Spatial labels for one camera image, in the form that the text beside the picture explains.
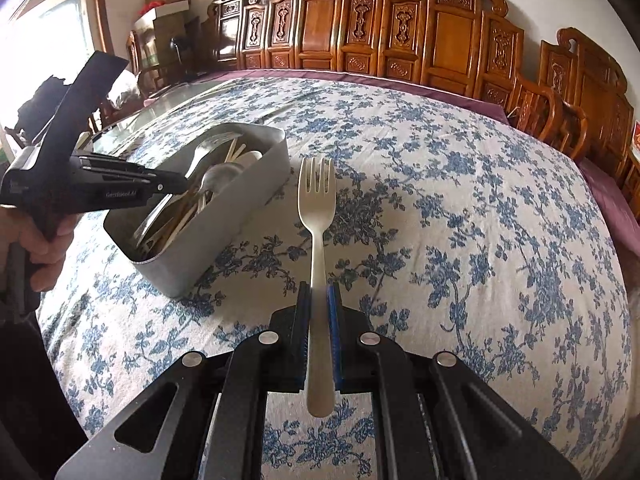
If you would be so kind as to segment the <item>person's left hand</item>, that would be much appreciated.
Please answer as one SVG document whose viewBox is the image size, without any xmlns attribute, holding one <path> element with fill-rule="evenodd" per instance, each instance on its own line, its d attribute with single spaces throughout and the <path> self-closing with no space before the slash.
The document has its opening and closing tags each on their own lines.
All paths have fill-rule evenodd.
<svg viewBox="0 0 640 480">
<path fill-rule="evenodd" d="M 80 219 L 78 214 L 63 218 L 56 237 L 48 242 L 37 229 L 34 220 L 16 208 L 1 207 L 1 285 L 6 281 L 6 262 L 12 244 L 24 248 L 32 263 L 39 269 L 32 274 L 30 284 L 35 292 L 51 290 L 62 272 L 67 249 L 74 239 Z"/>
</svg>

